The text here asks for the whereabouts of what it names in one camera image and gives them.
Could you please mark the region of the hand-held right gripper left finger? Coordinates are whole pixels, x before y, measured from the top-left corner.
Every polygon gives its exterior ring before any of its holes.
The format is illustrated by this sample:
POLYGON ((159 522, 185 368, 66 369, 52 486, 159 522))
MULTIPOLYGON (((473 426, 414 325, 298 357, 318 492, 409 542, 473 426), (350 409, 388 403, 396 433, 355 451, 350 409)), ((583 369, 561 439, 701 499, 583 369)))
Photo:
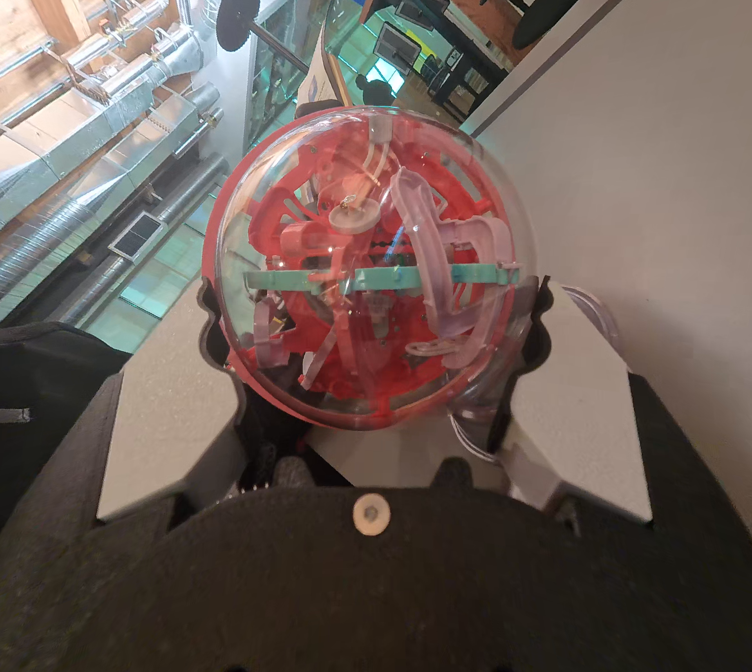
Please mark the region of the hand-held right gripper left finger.
POLYGON ((191 283, 122 369, 97 518, 113 521, 181 495, 224 499, 248 462, 236 424, 239 381, 208 353, 212 314, 191 283))

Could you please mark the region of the clear plastic ball stand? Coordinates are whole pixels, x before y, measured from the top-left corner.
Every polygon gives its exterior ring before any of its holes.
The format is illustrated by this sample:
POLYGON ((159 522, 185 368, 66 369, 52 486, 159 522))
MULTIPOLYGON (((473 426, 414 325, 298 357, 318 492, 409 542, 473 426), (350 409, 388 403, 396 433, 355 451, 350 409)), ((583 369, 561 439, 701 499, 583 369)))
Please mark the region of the clear plastic ball stand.
MULTIPOLYGON (((616 322, 607 308, 594 296, 582 289, 562 285, 570 299, 588 318, 611 347, 619 350, 619 338, 616 322)), ((542 324, 542 315, 554 305, 554 296, 550 290, 549 278, 545 277, 539 288, 532 311, 532 324, 515 368, 509 373, 503 393, 491 418, 488 432, 484 433, 480 443, 469 433, 469 417, 452 416, 452 426, 463 447, 478 458, 493 463, 495 454, 500 451, 505 434, 512 423, 512 396, 517 381, 524 375, 540 368, 550 355, 551 339, 542 324)))

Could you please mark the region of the clear red maze ball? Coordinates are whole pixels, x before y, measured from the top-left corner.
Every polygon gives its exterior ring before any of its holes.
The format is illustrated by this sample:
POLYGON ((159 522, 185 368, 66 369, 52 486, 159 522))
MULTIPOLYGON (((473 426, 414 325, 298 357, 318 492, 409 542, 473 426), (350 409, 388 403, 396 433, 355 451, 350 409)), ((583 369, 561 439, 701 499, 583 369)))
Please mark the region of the clear red maze ball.
POLYGON ((538 288, 502 163, 394 107, 311 106, 221 188, 202 275, 240 381, 307 423, 497 404, 538 288))

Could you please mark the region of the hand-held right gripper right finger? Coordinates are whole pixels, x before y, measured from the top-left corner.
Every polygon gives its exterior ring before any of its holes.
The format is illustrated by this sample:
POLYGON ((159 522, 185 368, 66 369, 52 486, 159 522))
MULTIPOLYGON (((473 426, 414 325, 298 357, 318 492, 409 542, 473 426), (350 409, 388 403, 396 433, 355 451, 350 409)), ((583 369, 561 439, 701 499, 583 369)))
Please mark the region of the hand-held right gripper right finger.
POLYGON ((568 495, 635 522, 653 518, 624 360, 559 283, 540 316, 550 349, 516 381, 496 456, 509 495, 553 513, 568 495))

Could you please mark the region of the instruction sign board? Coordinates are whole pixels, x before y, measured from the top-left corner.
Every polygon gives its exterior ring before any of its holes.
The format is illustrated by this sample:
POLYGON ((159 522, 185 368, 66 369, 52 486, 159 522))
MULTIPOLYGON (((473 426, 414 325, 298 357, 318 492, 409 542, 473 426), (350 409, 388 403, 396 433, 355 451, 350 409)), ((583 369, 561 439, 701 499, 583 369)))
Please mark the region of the instruction sign board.
POLYGON ((343 45, 360 26, 360 11, 361 6, 352 0, 329 0, 311 64, 298 88, 294 119, 353 105, 339 56, 343 45))

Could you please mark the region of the white grille box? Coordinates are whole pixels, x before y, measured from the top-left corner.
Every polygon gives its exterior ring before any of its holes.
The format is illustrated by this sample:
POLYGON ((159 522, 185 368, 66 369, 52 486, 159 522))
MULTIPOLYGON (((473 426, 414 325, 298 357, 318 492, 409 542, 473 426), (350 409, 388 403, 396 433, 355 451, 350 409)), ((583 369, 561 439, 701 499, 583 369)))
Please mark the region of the white grille box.
POLYGON ((125 261, 136 263, 163 227, 162 221, 142 211, 110 242, 108 249, 125 261))

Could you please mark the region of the rectangular metal air duct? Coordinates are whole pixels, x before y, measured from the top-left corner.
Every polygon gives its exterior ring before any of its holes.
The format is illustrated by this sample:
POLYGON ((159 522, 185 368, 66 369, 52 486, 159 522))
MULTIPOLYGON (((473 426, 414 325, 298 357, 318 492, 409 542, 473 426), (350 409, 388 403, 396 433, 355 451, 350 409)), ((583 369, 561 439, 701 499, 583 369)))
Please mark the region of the rectangular metal air duct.
POLYGON ((170 94, 157 104, 155 91, 175 76, 203 65, 201 41, 184 25, 173 25, 151 54, 139 56, 101 87, 98 102, 78 89, 39 109, 13 128, 2 126, 1 226, 85 164, 120 132, 146 116, 147 141, 183 138, 218 91, 191 97, 170 94))

